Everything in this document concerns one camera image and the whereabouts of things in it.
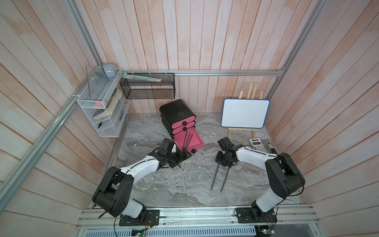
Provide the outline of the pink bottom drawer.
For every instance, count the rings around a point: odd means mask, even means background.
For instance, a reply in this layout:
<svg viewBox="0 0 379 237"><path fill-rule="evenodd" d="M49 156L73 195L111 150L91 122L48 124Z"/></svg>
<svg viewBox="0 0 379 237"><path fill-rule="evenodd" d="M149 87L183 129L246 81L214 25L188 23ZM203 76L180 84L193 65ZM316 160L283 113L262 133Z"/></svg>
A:
<svg viewBox="0 0 379 237"><path fill-rule="evenodd" d="M190 145L189 145L187 151L195 153L197 150L204 147L204 143L201 140L199 134L197 133L197 131L194 127L189 128L187 131L188 131L188 136L191 132L193 132L193 138L190 142ZM184 140L185 134L186 134L186 132L182 131L182 132L174 135L174 139L175 139L180 150L182 150L182 145L183 145L183 140Z"/></svg>

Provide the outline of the black drawer cabinet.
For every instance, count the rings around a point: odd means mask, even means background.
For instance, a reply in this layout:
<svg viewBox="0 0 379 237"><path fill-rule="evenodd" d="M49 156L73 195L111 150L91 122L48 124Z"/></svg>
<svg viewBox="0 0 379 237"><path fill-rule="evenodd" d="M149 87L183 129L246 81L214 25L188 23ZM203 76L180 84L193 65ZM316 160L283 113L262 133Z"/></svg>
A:
<svg viewBox="0 0 379 237"><path fill-rule="evenodd" d="M161 121L163 122L166 130L169 132L172 138L174 138L175 134L172 134L173 129L171 126L174 123L186 119L190 116L196 116L182 99L162 105L159 111Z"/></svg>

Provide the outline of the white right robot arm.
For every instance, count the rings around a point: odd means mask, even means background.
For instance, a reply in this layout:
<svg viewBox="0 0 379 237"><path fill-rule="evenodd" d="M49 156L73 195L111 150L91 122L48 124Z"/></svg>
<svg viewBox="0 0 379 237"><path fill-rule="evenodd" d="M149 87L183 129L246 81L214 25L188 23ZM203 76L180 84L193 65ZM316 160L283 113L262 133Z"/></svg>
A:
<svg viewBox="0 0 379 237"><path fill-rule="evenodd" d="M306 181L287 153L268 154L243 145L234 145L228 137L218 141L221 151L215 162L231 168L238 162L248 163L266 171L269 181L268 190L252 203L254 215L267 214L299 189Z"/></svg>

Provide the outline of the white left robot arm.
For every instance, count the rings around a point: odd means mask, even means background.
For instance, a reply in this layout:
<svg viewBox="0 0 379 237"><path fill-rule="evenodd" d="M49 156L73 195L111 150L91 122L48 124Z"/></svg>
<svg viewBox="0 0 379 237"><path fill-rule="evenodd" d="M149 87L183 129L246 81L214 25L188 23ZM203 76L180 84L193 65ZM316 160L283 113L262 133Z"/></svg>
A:
<svg viewBox="0 0 379 237"><path fill-rule="evenodd" d="M189 151L180 150L177 142L166 138L160 147L139 162L123 168L109 168L95 190L92 201L113 217L122 215L141 219L146 208L130 197L133 185L160 169L180 166L190 157Z"/></svg>

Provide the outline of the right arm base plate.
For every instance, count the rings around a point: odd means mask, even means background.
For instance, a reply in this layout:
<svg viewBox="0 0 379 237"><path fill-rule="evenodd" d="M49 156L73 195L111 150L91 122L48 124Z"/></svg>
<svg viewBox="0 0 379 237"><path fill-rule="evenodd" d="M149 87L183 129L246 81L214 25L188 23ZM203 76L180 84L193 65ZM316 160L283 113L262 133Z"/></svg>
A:
<svg viewBox="0 0 379 237"><path fill-rule="evenodd" d="M236 208L235 216L239 223L276 223L277 217L274 209L261 212L258 207Z"/></svg>

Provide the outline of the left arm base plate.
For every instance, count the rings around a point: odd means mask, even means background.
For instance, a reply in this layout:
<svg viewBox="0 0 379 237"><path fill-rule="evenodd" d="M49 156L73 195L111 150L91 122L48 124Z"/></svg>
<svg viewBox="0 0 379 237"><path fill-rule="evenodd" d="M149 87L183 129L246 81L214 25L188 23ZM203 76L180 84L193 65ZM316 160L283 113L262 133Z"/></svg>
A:
<svg viewBox="0 0 379 237"><path fill-rule="evenodd" d="M132 218L127 215L121 215L119 225L125 226L157 226L159 225L160 210L143 209L137 218Z"/></svg>

